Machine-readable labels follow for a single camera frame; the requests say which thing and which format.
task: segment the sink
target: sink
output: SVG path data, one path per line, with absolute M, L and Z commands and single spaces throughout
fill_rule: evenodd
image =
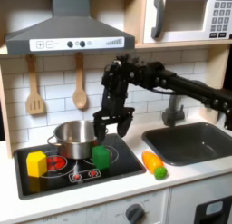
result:
M 146 131 L 142 139 L 163 161 L 175 166 L 232 155 L 232 138 L 204 122 Z

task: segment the white cabinet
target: white cabinet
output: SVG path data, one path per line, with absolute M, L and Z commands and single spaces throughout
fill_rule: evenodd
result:
M 232 174 L 174 187 L 170 192 L 167 224 L 194 224 L 198 205 L 229 196 L 232 196 Z
M 87 209 L 72 210 L 24 223 L 130 224 L 126 217 L 126 211 L 129 207 L 138 204 L 145 214 L 141 224 L 166 224 L 168 199 L 169 189 L 156 190 Z

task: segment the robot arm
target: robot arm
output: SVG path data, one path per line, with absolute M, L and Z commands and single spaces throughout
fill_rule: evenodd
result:
M 232 93 L 216 90 L 205 84 L 192 82 L 166 70 L 162 63 L 140 63 L 138 58 L 128 55 L 116 57 L 106 67 L 101 84 L 105 87 L 101 110 L 94 117 L 96 137 L 102 141 L 106 126 L 118 123 L 117 131 L 124 137 L 130 128 L 134 108 L 124 107 L 129 83 L 156 92 L 156 87 L 171 89 L 177 94 L 187 95 L 201 101 L 208 108 L 224 112 L 227 116 L 225 128 L 232 131 Z

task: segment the stovetop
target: stovetop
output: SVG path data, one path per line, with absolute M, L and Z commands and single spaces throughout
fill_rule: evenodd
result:
M 17 150 L 14 153 L 19 198 L 28 200 L 57 192 L 76 190 L 111 180 L 144 173 L 146 170 L 126 143 L 117 135 L 109 134 L 103 144 L 110 153 L 110 168 L 98 170 L 92 159 L 70 160 L 58 154 L 56 147 L 43 145 Z M 28 177 L 28 153 L 42 151 L 47 156 L 47 172 L 41 178 Z

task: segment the wooden spatula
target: wooden spatula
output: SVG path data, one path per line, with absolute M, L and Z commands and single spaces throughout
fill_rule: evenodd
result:
M 76 54 L 76 91 L 73 94 L 73 102 L 78 109 L 83 109 L 87 103 L 87 95 L 83 89 L 83 55 Z
M 44 101 L 42 97 L 38 94 L 36 72 L 35 72 L 35 62 L 36 58 L 34 55 L 27 55 L 26 61 L 29 69 L 29 79 L 31 86 L 31 94 L 26 101 L 26 109 L 30 114 L 38 114 L 44 112 Z

